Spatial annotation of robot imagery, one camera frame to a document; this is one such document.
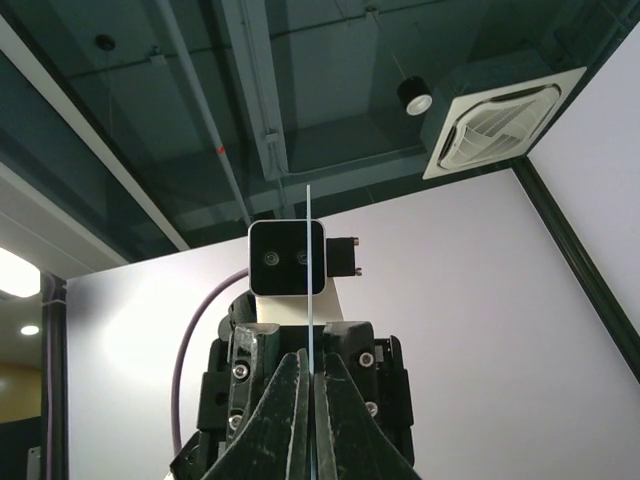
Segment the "black frame post right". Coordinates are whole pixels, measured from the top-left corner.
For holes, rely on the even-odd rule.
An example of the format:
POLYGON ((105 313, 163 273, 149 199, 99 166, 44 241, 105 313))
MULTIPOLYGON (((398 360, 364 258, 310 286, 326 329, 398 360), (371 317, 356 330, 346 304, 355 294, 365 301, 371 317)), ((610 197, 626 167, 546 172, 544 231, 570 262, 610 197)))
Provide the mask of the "black frame post right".
POLYGON ((638 354, 639 334, 531 161, 512 170, 618 348, 638 354))

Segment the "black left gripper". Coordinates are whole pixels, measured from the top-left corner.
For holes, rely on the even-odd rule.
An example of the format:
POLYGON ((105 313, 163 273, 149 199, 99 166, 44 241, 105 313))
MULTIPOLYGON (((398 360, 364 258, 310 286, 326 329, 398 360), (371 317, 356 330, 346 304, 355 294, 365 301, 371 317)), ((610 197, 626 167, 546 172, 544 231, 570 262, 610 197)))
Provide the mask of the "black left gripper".
POLYGON ((200 465, 412 465, 400 341, 369 322, 245 323, 215 341, 197 421, 200 465))

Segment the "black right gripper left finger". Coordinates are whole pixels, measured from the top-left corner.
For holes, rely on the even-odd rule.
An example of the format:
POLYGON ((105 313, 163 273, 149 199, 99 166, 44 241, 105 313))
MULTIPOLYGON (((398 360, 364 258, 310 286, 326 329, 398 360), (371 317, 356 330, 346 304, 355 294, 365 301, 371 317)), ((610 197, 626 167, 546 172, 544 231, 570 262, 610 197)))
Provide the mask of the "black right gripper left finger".
POLYGON ((308 479, 309 362, 286 354, 256 410, 205 479, 308 479))

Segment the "black ceiling spotlight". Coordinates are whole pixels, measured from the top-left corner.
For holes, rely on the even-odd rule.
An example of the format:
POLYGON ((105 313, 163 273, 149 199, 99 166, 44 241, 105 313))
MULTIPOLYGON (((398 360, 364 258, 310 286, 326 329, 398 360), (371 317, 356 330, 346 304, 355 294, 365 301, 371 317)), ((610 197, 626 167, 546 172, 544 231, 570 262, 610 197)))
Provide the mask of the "black ceiling spotlight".
POLYGON ((420 76, 404 79, 396 90, 399 101, 409 116, 424 114, 432 105, 433 98, 425 80, 420 76))

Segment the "teal black-stripe credit card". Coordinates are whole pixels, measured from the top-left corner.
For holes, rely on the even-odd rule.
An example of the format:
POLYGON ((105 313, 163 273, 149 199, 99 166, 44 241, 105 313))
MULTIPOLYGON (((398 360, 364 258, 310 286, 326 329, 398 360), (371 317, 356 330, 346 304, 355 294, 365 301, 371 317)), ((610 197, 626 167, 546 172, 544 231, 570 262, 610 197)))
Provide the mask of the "teal black-stripe credit card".
MULTIPOLYGON (((306 185, 306 254, 307 254, 307 316, 308 316, 308 360, 309 360, 309 413, 313 413, 313 387, 315 373, 314 358, 314 319, 313 319, 313 240, 312 240, 312 205, 311 184, 306 185)), ((317 479, 315 458, 315 433, 313 420, 309 420, 308 426, 309 446, 309 478, 317 479)))

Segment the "white ceiling air conditioner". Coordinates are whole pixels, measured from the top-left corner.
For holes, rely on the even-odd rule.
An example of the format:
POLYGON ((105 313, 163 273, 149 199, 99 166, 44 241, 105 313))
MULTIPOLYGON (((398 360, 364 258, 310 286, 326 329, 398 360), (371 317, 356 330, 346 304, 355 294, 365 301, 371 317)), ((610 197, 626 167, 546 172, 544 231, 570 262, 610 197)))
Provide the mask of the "white ceiling air conditioner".
POLYGON ((525 154, 587 68, 553 70, 533 49, 473 61, 433 88, 420 139, 424 180, 525 154))

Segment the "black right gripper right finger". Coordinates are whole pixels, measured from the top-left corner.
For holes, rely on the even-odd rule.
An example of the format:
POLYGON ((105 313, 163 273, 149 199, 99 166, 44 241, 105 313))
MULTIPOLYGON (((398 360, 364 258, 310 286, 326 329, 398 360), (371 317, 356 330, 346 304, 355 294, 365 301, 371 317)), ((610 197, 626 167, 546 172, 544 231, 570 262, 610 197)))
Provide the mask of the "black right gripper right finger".
POLYGON ((419 475, 377 425, 342 358, 329 353, 314 375, 319 479, 417 479, 419 475))

